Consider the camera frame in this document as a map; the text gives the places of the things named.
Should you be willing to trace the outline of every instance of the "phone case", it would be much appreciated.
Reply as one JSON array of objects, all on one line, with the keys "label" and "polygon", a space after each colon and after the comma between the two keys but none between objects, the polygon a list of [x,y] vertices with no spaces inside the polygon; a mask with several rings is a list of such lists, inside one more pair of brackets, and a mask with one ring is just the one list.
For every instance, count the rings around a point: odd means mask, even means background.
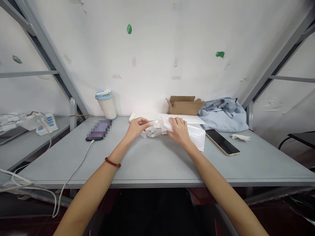
[{"label": "phone case", "polygon": [[240,154],[240,152],[236,152],[236,153],[233,153],[233,154],[227,154],[207,133],[206,133],[206,136],[211,140],[212,143],[214,143],[215,146],[217,146],[217,148],[226,156],[235,156],[235,155],[238,155]]}]

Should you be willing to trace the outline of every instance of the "cardboard box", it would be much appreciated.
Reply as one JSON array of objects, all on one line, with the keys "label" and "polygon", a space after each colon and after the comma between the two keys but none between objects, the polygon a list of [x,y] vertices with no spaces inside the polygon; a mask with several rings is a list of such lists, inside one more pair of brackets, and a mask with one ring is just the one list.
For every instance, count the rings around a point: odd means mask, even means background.
[{"label": "cardboard box", "polygon": [[168,113],[173,115],[198,115],[200,108],[206,102],[202,102],[200,98],[194,100],[195,96],[171,96],[171,99],[167,100]]}]

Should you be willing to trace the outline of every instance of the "white tumbler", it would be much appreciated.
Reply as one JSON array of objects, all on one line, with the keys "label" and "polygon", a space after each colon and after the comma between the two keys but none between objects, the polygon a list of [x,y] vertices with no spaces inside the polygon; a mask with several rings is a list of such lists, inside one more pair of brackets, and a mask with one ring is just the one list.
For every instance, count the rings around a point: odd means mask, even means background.
[{"label": "white tumbler", "polygon": [[98,101],[106,119],[115,120],[117,118],[113,95],[110,90],[100,91],[95,93],[95,98]]}]

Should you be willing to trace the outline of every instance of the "bracelet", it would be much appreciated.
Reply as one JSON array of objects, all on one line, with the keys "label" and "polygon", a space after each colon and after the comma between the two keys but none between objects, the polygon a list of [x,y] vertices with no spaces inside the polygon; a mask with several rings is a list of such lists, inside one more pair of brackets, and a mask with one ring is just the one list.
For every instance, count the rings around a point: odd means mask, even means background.
[{"label": "bracelet", "polygon": [[109,164],[111,164],[112,166],[115,166],[117,168],[120,168],[121,167],[121,164],[115,164],[114,162],[111,162],[107,157],[105,157],[105,161]]}]

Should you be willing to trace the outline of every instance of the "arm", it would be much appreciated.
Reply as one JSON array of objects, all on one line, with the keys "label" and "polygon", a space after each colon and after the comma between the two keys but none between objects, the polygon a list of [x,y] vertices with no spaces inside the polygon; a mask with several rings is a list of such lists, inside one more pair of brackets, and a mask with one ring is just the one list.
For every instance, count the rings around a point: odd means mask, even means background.
[{"label": "arm", "polygon": [[[117,145],[108,159],[119,164],[130,144],[151,126],[147,119],[139,117],[130,122],[125,137]],[[107,192],[117,168],[104,162],[86,181],[71,202],[53,236],[82,235],[98,205]]]},{"label": "arm", "polygon": [[187,122],[178,117],[170,120],[173,132],[168,131],[168,135],[190,156],[208,190],[229,217],[239,235],[268,235],[248,205],[190,140]]}]

